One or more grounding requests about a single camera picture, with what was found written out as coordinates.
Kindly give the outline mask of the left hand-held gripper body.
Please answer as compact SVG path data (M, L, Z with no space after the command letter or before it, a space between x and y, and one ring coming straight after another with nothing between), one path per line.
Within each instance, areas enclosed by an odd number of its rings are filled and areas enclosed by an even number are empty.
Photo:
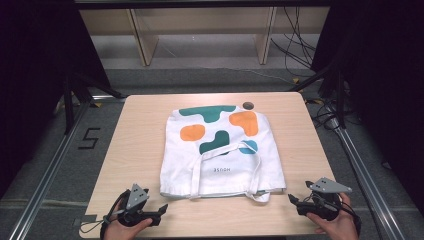
M158 226L161 222L161 217L157 216L156 212L145 212L143 210L147 200L148 194L143 192L142 187L134 184L131 189L127 189L123 193L121 203L118 208L118 221L127 227L137 225L145 219L152 219L153 222L150 227Z

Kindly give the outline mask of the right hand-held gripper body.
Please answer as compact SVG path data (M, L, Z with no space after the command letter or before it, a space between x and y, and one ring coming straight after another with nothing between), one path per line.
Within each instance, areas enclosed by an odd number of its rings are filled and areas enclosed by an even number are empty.
M339 198L340 193L350 193L352 189L326 177L322 177L309 188L311 194L296 206L299 215L308 213L318 215L327 221L334 220L341 210L353 214L351 210L343 207Z

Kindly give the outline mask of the white tote bag coloured blobs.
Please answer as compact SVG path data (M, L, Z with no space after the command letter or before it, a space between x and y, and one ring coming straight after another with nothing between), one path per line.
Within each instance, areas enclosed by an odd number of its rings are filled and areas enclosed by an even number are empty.
M286 189L267 117L234 105L178 109L166 123L160 194L170 198L244 195L266 203Z

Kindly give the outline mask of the person's left hand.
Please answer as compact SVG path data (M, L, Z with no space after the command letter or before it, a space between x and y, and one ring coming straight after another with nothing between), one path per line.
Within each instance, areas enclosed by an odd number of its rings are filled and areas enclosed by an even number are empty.
M122 225L119 221L113 221L107 226L103 240L134 240L136 236L141 231L148 228L152 222L153 220L148 218L135 226L127 227Z

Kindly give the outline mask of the person's right hand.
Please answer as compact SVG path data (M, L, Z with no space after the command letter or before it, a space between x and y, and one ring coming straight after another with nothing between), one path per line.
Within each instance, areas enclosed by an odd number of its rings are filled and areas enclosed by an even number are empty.
M317 225L316 234L326 234L331 240L359 240L356 218L344 210L341 210L332 221L322 219L313 213L308 213L306 217Z

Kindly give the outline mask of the black metal stand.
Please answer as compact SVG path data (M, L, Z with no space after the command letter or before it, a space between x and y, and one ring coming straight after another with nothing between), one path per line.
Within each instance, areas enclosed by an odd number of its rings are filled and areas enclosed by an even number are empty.
M70 133L75 125L72 96L76 96L81 103L92 103L94 97L88 88L94 87L116 99L126 98L126 95L114 90L110 86L107 82L108 78L105 78L105 80L106 82L103 83L102 81L96 80L80 72L72 72L65 77L63 81L63 98L65 104L66 134Z
M328 98L335 94L336 108L334 114L337 122L342 129L346 128L344 120L344 78L337 63L330 63L311 77L289 89L289 92L299 92L314 82L322 79L323 82L319 88L318 94L321 97Z

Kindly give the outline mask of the black curtain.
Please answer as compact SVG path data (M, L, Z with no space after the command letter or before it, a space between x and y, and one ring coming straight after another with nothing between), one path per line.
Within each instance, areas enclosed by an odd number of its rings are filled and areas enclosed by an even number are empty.
M110 85L74 0L0 0L0 198L81 75Z
M359 115L424 215L424 0L332 0L312 69L341 70Z

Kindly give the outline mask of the aluminium floor rail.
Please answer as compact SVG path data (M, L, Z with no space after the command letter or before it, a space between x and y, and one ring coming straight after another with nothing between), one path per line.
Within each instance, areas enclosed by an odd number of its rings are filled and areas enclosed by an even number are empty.
M358 185L369 205L371 215L376 219L376 226L382 227L389 240L406 240L397 219L378 189L374 179L362 160L346 128L343 128L337 119L331 120L331 126L341 140L350 165L358 181Z
M27 201L25 208L18 218L15 226L13 227L8 240L25 240L32 223L36 215L38 214L42 202L48 193L50 186L58 172L60 165L62 164L65 155L67 154L70 144L74 139L75 132L91 105L95 103L120 103L124 102L123 98L115 98L111 95L96 95L93 100L83 103L80 102L80 107L77 111L74 111L72 107L66 107L66 111L71 111L72 117L67 123L64 137L61 139L60 144L53 155L48 167L46 168L40 182L38 183L31 198Z

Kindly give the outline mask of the light wooden bench frame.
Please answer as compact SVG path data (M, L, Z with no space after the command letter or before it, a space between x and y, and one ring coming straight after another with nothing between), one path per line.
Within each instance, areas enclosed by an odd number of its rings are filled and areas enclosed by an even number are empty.
M148 66L161 35L251 34L258 62L267 62L271 36L290 33L294 24L302 34L319 34L327 7L224 7L82 10L90 35L132 35L141 63Z

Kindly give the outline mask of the black overhead frame bar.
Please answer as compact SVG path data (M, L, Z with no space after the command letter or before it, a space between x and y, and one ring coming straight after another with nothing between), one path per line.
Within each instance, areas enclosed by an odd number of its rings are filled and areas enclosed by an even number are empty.
M328 7L336 0L74 0L79 9Z

